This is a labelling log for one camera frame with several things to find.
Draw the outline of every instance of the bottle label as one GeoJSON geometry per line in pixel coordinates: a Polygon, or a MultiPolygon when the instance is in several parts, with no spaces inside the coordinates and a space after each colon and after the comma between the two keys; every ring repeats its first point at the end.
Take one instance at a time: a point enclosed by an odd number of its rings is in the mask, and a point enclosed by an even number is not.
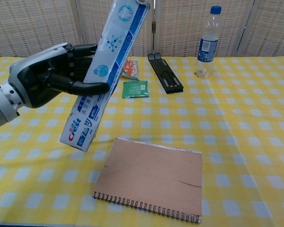
{"type": "Polygon", "coordinates": [[[213,61],[214,53],[216,52],[216,47],[218,44],[218,40],[215,41],[207,41],[201,39],[198,60],[202,62],[211,62],[213,61]]]}

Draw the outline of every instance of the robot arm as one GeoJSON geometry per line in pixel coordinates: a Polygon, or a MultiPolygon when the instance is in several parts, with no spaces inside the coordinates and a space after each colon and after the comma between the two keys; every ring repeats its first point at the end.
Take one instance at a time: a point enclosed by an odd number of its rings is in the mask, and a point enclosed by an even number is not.
{"type": "Polygon", "coordinates": [[[0,85],[0,126],[26,106],[39,108],[61,92],[92,96],[109,91],[107,83],[83,83],[97,45],[62,43],[12,64],[8,83],[0,85]]]}

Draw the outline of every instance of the plastic water bottle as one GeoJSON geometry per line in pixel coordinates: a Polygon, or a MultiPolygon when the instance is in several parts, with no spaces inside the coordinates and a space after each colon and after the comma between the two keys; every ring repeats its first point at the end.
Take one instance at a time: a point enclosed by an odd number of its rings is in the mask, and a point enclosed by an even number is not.
{"type": "Polygon", "coordinates": [[[221,32],[221,6],[212,6],[203,32],[198,57],[195,61],[195,75],[205,78],[213,72],[213,58],[221,32]]]}

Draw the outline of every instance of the cardboard cover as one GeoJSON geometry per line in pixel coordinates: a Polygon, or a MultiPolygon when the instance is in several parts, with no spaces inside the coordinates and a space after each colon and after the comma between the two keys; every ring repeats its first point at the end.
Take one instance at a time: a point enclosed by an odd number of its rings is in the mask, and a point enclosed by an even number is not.
{"type": "Polygon", "coordinates": [[[116,138],[93,195],[199,223],[202,154],[116,138]]]}

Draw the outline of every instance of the gingham tablecloth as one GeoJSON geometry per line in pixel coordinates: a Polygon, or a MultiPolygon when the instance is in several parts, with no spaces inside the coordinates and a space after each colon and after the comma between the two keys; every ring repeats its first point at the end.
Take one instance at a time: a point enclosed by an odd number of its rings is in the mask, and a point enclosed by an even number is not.
{"type": "MultiPolygon", "coordinates": [[[[124,137],[203,153],[200,226],[284,227],[284,57],[215,58],[208,79],[194,76],[195,58],[166,57],[184,85],[169,95],[147,59],[135,59],[150,97],[122,99],[121,79],[87,153],[59,142],[75,96],[21,108],[0,128],[0,223],[192,226],[92,198],[124,137]]],[[[0,58],[0,83],[17,60],[0,58]]]]}

